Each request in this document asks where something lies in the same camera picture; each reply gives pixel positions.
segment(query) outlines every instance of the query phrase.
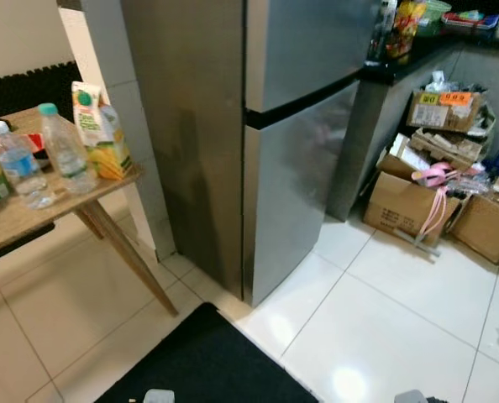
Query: black rug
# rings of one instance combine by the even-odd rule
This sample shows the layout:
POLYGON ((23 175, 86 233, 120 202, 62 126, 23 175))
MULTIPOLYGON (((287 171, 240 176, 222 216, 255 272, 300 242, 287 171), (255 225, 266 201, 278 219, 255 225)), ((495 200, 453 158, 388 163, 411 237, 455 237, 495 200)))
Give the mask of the black rug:
POLYGON ((317 401, 284 369, 202 304, 97 402, 143 401, 149 389, 175 402, 317 401))

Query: orange label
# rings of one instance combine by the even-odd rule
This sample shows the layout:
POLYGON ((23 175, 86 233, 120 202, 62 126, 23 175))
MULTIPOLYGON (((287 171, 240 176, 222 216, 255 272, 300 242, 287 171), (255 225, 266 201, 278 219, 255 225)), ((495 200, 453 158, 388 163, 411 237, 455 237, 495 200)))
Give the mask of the orange label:
POLYGON ((440 105, 465 107, 471 99, 471 92, 444 92, 440 96, 440 105))

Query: refrigerator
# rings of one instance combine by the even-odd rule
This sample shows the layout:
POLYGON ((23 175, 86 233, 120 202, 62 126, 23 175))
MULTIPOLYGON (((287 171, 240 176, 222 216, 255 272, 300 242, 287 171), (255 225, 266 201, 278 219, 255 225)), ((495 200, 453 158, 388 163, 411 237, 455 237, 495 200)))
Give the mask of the refrigerator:
POLYGON ((121 3, 176 250, 256 306, 318 240, 380 1, 121 3))

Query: freezer door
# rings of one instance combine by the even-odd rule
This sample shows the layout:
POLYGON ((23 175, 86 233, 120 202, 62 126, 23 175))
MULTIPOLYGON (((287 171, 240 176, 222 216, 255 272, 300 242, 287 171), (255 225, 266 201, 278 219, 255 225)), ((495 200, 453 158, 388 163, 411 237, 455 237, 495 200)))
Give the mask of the freezer door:
POLYGON ((356 72, 381 0, 248 0, 246 107, 264 112, 356 72))
POLYGON ((317 242, 357 86, 262 130, 245 128, 244 300, 250 305, 317 242))

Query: plastic water bottle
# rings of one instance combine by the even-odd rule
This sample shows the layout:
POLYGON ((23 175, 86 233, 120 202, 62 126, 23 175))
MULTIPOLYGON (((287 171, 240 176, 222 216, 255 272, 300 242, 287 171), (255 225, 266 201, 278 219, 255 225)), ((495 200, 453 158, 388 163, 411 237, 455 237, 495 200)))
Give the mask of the plastic water bottle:
POLYGON ((12 134, 5 122, 0 121, 0 165, 7 179, 29 208, 51 205, 55 195, 48 186, 39 163, 31 154, 25 138, 12 134))
POLYGON ((65 187, 70 193, 83 194, 97 186, 97 176, 87 165, 87 152, 77 133, 62 121, 53 103, 39 105, 42 115, 42 135, 52 164, 57 166, 65 178, 65 187))

